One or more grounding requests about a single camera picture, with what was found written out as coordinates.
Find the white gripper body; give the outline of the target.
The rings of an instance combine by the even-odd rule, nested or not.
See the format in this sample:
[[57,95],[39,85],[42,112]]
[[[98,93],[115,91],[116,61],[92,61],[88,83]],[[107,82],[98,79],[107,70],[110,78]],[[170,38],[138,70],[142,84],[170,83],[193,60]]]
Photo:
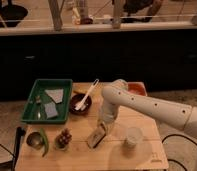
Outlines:
[[98,123],[104,124],[107,128],[114,125],[118,117],[119,106],[104,100],[99,108]]

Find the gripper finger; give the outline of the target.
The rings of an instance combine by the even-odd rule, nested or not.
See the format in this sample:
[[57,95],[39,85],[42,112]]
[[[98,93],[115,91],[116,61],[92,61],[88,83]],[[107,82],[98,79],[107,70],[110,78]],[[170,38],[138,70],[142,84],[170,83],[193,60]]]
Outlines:
[[98,123],[98,127],[101,127],[104,130],[105,134],[109,134],[109,128],[104,122]]

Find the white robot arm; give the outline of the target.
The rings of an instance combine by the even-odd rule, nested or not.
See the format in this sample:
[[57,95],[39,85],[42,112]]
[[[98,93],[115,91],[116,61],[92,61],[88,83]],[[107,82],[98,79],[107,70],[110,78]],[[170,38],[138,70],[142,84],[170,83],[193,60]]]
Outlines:
[[[128,91],[123,79],[106,84],[101,95],[99,119],[105,124],[113,123],[120,106],[128,107],[197,139],[197,107],[172,101],[137,95]],[[197,171],[197,159],[194,171]]]

